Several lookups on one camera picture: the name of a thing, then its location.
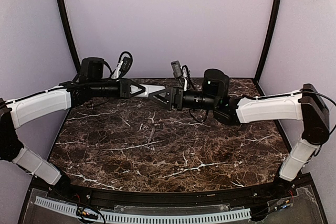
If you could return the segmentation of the white remote control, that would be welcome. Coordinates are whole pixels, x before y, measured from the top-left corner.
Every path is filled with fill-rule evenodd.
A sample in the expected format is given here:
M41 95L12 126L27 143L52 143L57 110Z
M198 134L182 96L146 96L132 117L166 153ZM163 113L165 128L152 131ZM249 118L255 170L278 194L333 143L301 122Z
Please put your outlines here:
M165 86L157 86L152 84L141 84L141 86L145 87L145 91L142 92L141 94L136 95L136 97L139 98L147 98L150 93L165 89Z

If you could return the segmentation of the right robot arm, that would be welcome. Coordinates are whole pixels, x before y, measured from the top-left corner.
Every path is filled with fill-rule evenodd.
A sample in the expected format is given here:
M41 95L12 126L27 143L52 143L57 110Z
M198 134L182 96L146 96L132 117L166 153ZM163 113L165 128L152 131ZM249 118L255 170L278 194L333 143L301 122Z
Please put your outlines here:
M229 77L218 69L204 72L201 91L167 88L149 94L168 110L201 109L225 125L241 125L255 121L298 120L304 131L298 143L279 169L279 178L293 181L309 158L330 137L329 109L314 86L289 93L262 97L228 95Z

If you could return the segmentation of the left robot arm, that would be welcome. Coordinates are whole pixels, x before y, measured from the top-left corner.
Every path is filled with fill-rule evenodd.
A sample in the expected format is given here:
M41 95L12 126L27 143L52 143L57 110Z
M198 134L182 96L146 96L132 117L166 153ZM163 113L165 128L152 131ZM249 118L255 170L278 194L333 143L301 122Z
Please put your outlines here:
M132 63L132 55L123 52L117 67L105 78L103 70L109 64L102 58L85 58L73 80L26 97L1 100L1 160L19 166L49 185L68 184L70 179L64 172L19 139L20 128L30 123L37 125L43 118L51 119L54 114L66 113L93 98L147 97L148 87L124 78Z

